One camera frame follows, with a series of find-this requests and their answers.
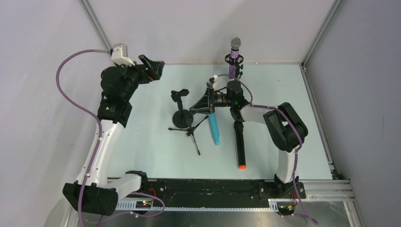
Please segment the black tripod shock-mount stand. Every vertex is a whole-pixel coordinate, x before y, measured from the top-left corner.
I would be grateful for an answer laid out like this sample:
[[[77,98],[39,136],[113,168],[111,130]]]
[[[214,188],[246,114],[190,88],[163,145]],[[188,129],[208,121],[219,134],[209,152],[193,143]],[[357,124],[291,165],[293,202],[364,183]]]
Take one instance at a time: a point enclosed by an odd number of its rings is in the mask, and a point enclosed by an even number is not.
[[[231,62],[231,60],[232,59],[230,59],[230,54],[228,54],[228,55],[226,55],[225,56],[225,62],[227,63],[227,64],[233,64],[232,62]],[[244,58],[243,58],[243,56],[241,56],[240,54],[238,55],[238,58],[236,59],[236,62],[235,62],[235,65],[236,65],[236,67],[237,67],[237,71],[236,71],[236,73],[237,73],[237,75],[238,75],[238,78],[240,78],[241,76],[242,76],[242,74],[243,74],[243,72],[242,72],[242,69],[243,69],[243,61],[244,61]]]

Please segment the purple glitter microphone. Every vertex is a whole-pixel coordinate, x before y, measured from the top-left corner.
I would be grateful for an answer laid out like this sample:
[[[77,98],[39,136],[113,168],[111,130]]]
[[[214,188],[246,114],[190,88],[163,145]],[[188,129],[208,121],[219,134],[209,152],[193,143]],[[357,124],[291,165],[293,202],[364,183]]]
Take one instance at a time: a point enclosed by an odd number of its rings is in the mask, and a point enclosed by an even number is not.
[[[238,78],[238,75],[236,73],[237,67],[235,65],[236,59],[238,58],[239,55],[239,48],[241,46],[241,39],[239,37],[235,37],[231,40],[231,52],[230,52],[230,59],[233,64],[229,65],[229,75],[235,78]]]

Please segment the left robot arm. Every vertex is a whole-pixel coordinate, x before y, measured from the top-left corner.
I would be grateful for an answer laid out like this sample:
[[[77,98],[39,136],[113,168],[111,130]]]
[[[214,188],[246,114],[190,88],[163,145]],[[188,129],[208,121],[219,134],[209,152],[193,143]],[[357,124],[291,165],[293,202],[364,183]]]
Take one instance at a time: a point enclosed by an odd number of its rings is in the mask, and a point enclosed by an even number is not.
[[[125,130],[132,105],[130,99],[139,85],[160,80],[164,61],[152,61],[140,55],[141,64],[116,64],[101,72],[101,102],[96,114],[95,137],[75,182],[66,183],[62,193],[79,213],[110,216],[117,203],[141,188],[146,173],[128,171],[122,177],[108,182],[107,174],[115,146]]]

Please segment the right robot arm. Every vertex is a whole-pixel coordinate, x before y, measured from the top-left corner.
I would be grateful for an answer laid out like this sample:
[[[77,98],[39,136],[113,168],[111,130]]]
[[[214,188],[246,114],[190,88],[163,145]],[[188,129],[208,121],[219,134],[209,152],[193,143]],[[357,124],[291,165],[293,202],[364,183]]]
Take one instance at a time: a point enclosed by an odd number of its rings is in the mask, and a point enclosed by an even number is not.
[[[246,167],[244,148],[244,122],[265,124],[273,144],[279,149],[278,169],[274,175],[276,183],[283,185],[296,183],[298,179],[298,152],[301,149],[308,129],[290,103],[284,102],[278,106],[255,105],[245,99],[243,85],[238,80],[232,80],[221,93],[212,85],[207,85],[206,91],[193,106],[191,114],[206,114],[214,122],[214,112],[217,107],[229,107],[234,119],[236,152],[239,168]]]

